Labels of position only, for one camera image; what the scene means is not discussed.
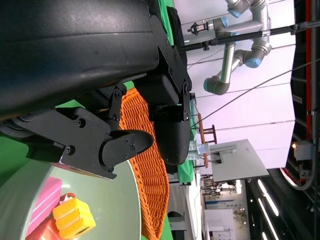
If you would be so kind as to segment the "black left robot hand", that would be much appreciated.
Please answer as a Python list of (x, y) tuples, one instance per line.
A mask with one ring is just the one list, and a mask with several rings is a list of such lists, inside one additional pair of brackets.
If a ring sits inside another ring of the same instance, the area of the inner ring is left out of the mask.
[(112, 180), (157, 144), (181, 165), (191, 87), (143, 0), (0, 3), (0, 134), (30, 159)]

